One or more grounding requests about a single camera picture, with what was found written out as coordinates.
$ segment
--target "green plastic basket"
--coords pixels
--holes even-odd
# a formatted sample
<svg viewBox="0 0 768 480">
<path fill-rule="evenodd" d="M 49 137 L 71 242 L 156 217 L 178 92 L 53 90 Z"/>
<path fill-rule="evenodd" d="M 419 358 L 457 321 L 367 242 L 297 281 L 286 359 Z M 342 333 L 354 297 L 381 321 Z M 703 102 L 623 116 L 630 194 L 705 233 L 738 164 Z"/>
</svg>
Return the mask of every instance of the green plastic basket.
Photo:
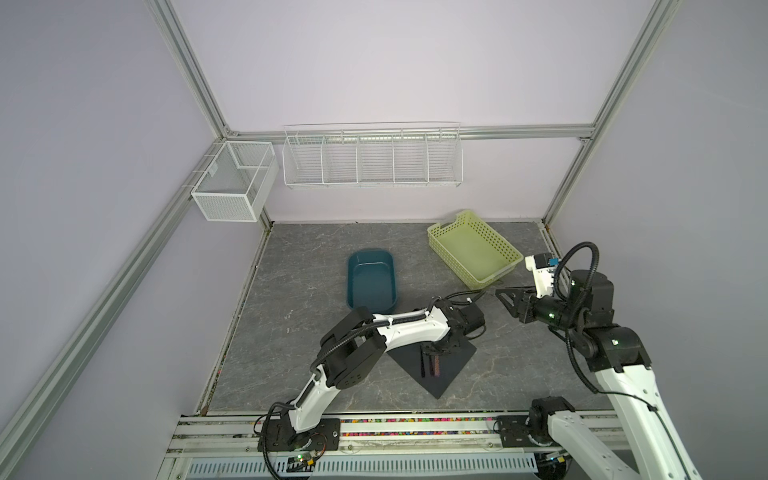
<svg viewBox="0 0 768 480">
<path fill-rule="evenodd" d="M 429 246 L 472 290 L 486 288 L 523 260 L 518 249 L 471 210 L 448 225 L 435 223 L 427 236 Z"/>
</svg>

